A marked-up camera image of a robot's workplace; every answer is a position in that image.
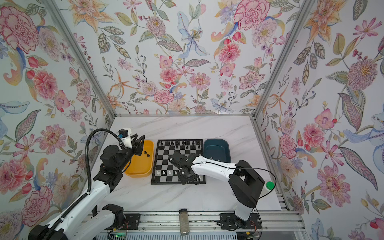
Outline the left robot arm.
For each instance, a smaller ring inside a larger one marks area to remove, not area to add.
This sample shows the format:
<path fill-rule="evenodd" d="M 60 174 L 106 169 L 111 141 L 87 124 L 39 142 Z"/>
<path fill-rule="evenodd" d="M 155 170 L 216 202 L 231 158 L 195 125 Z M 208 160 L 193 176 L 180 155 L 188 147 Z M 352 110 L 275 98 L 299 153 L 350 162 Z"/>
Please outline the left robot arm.
<path fill-rule="evenodd" d="M 105 229 L 119 229 L 127 225 L 124 208 L 107 204 L 88 222 L 84 219 L 119 184 L 134 155 L 144 150 L 145 136 L 131 135 L 120 130 L 117 145 L 107 146 L 100 156 L 100 170 L 86 192 L 76 199 L 61 215 L 48 224 L 34 227 L 30 240 L 91 240 Z"/>

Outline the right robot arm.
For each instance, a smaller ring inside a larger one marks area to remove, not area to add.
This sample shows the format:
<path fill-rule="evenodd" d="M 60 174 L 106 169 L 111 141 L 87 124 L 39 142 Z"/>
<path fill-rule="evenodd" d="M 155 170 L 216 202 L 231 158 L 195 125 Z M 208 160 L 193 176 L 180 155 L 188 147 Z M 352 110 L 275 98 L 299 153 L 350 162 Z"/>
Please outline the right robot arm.
<path fill-rule="evenodd" d="M 243 160 L 238 163 L 222 163 L 198 154 L 184 156 L 176 152 L 170 156 L 169 162 L 178 169 L 182 185 L 196 181 L 199 176 L 228 183 L 239 202 L 235 209 L 235 219 L 242 222 L 249 220 L 265 188 L 265 180 Z"/>

